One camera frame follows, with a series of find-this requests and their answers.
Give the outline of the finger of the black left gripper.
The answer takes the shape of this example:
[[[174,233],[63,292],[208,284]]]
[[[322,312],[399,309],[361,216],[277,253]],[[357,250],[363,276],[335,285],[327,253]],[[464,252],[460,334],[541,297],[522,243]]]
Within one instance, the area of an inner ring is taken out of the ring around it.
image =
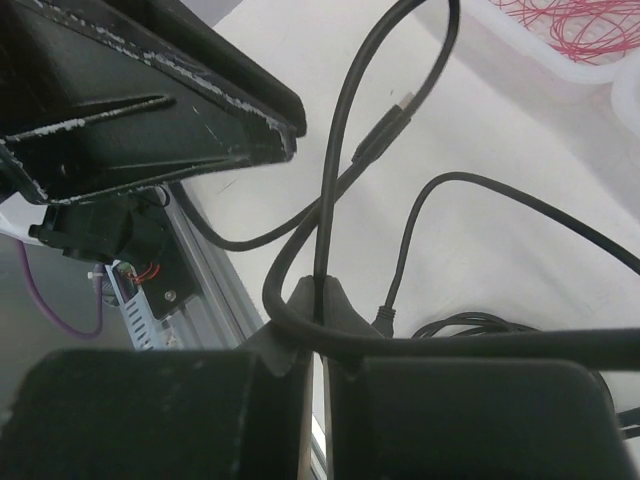
[[[284,163],[300,97],[181,1],[1,5],[1,193],[111,198]]]

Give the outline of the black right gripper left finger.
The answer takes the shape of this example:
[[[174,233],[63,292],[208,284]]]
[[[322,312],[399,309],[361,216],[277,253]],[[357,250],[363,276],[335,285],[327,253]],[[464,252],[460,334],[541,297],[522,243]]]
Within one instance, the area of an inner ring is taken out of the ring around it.
[[[1,475],[306,477],[311,363],[273,324],[234,349],[53,352],[1,422]]]

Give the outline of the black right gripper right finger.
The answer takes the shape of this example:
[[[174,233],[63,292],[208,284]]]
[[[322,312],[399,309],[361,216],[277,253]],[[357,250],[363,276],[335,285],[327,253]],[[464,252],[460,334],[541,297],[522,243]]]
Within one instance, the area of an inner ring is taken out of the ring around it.
[[[368,355],[381,333],[336,279],[326,325],[356,345],[325,364],[332,479],[635,479],[603,370],[637,370],[633,331],[442,338]]]

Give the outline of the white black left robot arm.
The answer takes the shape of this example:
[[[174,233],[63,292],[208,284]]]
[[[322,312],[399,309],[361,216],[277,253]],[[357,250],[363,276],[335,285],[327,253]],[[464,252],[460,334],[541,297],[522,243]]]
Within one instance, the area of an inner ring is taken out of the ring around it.
[[[44,208],[29,240],[157,259],[158,187],[289,161],[299,96],[180,1],[1,5],[1,192]]]

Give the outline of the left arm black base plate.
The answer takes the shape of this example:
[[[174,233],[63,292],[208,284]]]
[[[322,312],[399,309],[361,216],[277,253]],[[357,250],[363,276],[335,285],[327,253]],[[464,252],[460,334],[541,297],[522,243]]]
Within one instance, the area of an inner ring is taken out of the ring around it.
[[[140,287],[157,320],[175,312],[197,292],[191,266],[174,235],[167,234],[163,239]]]

